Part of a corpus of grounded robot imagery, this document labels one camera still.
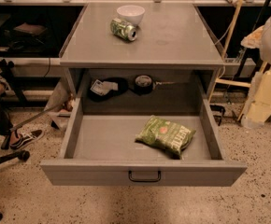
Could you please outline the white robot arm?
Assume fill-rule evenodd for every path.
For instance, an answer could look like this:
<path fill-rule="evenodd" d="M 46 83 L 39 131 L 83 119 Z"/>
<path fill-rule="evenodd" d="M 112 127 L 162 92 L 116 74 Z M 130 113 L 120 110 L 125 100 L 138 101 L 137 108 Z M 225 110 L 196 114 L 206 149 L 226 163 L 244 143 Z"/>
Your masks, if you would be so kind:
<path fill-rule="evenodd" d="M 271 65 L 271 17 L 263 26 L 245 36 L 241 45 L 249 49 L 258 49 L 261 59 Z M 255 73 L 243 108 L 241 125 L 245 128 L 258 128 L 263 126 L 270 116 L 271 68 L 264 73 Z"/>

